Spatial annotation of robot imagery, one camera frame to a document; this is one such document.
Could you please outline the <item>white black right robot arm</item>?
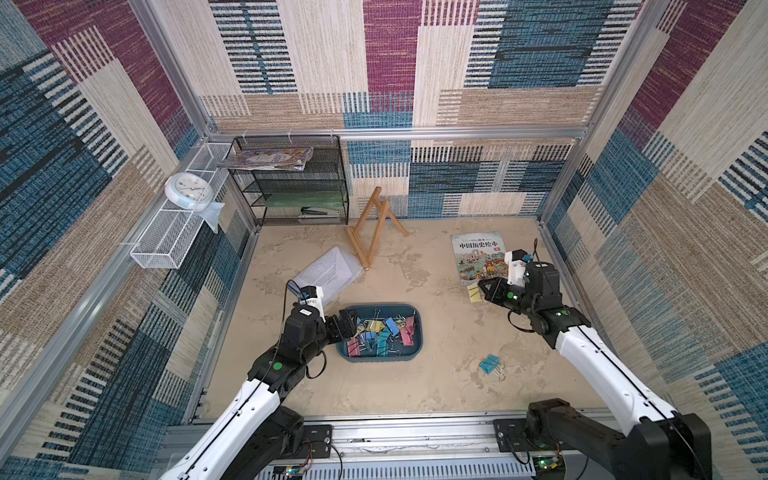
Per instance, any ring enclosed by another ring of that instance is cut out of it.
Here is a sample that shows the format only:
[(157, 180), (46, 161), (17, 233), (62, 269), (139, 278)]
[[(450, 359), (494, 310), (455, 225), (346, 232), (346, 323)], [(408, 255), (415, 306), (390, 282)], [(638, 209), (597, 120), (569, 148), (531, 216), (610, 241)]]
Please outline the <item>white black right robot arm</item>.
[(525, 316), (600, 396), (619, 427), (579, 413), (568, 402), (532, 402), (523, 434), (532, 447), (565, 444), (616, 479), (710, 479), (711, 432), (695, 414), (682, 414), (645, 385), (601, 339), (588, 318), (562, 301), (559, 273), (522, 250), (506, 259), (504, 278), (479, 281), (484, 299)]

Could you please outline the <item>teal binder clip front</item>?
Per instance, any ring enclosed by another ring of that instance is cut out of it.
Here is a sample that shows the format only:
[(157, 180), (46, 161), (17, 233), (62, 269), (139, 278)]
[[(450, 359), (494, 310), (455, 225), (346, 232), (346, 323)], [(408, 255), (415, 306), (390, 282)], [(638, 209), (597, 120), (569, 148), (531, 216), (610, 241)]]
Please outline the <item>teal binder clip front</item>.
[(506, 366), (501, 359), (489, 354), (479, 364), (480, 370), (488, 376), (495, 376), (499, 381), (506, 379)]

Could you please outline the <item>teal binder clip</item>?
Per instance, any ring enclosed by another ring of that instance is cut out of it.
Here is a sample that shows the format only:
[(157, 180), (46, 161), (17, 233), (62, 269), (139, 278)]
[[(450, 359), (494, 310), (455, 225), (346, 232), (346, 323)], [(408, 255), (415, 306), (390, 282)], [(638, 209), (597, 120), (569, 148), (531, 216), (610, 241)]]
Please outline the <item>teal binder clip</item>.
[(377, 357), (386, 357), (389, 355), (389, 339), (391, 332), (389, 330), (382, 330), (376, 334), (375, 338), (375, 351)]
[(480, 370), (488, 376), (495, 376), (499, 381), (506, 379), (506, 366), (501, 359), (489, 354), (479, 364)]

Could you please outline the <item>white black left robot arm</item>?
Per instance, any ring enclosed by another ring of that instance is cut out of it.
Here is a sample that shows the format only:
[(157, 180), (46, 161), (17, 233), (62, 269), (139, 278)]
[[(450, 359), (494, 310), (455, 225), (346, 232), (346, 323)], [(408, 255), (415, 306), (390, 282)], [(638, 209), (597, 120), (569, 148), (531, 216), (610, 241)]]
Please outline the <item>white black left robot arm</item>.
[(255, 360), (225, 412), (162, 477), (254, 479), (270, 462), (299, 450), (304, 419), (282, 403), (326, 346), (356, 332), (353, 313), (326, 316), (317, 299), (295, 303), (279, 340)]

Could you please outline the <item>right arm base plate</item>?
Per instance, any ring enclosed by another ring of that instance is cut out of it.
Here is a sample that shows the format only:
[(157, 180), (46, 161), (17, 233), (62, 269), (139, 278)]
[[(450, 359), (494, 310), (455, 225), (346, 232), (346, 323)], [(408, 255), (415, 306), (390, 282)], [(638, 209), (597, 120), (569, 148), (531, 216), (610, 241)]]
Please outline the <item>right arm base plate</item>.
[(525, 453), (532, 447), (526, 435), (524, 418), (501, 418), (492, 422), (498, 450), (502, 453)]

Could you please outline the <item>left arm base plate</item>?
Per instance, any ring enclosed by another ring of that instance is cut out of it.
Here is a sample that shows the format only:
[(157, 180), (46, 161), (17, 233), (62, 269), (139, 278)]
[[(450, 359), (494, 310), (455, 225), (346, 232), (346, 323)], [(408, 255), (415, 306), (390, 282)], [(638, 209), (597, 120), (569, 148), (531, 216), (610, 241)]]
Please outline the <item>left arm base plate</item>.
[(331, 457), (333, 426), (331, 424), (304, 424), (296, 459), (328, 459)]

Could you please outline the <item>yellow binder clip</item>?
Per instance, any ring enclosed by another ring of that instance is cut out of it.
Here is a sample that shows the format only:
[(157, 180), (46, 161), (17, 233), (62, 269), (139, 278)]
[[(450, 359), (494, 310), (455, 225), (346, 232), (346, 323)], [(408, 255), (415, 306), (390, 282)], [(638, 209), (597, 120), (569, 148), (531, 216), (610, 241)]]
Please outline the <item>yellow binder clip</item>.
[(468, 285), (467, 292), (471, 303), (481, 303), (484, 301), (484, 295), (477, 284)]
[(378, 334), (386, 328), (386, 324), (381, 320), (368, 320), (365, 324), (366, 333)]

